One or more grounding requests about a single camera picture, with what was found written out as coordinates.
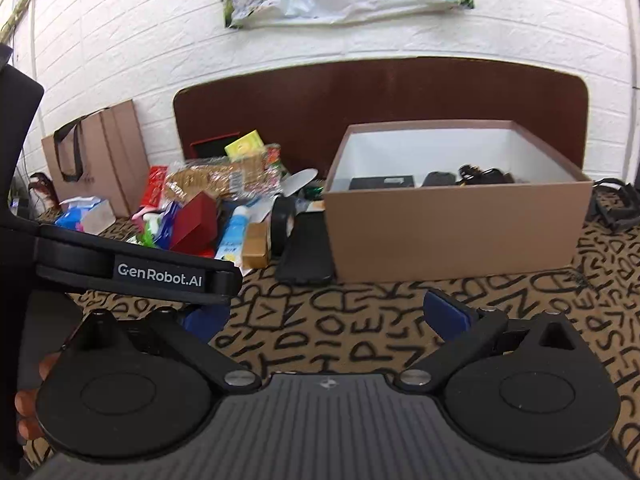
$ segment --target small brown box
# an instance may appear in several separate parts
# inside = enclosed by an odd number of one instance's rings
[[[349,190],[355,177],[509,171],[515,184]],[[593,183],[511,121],[349,126],[326,190],[338,278],[404,282],[516,274],[567,266]]]
[[[267,244],[267,222],[249,224],[242,245],[242,266],[251,269],[265,269],[269,266]]]

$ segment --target finger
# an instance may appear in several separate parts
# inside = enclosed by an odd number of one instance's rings
[[[49,354],[42,361],[40,361],[40,366],[38,370],[40,371],[40,377],[44,381],[49,375],[51,369],[55,366],[56,362],[60,357],[60,352],[56,352],[55,354]]]
[[[15,409],[22,416],[35,416],[36,414],[36,394],[38,390],[21,390],[15,394]]]
[[[18,422],[18,432],[25,440],[36,440],[44,436],[42,429],[35,418],[24,418]]]

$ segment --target blue bottle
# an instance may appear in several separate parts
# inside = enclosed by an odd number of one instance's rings
[[[236,267],[242,265],[242,244],[244,243],[244,232],[249,223],[249,209],[243,205],[239,205],[234,209],[229,223],[226,226],[225,233],[222,235],[217,260],[227,260],[233,262]]]

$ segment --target red box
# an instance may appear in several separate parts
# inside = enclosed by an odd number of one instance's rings
[[[198,193],[174,220],[172,251],[200,254],[218,236],[218,205],[206,193]]]

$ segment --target black tape roll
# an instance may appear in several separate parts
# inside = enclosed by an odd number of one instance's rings
[[[271,254],[282,256],[287,240],[293,230],[296,217],[296,199],[294,197],[279,196],[273,203],[271,210]]]

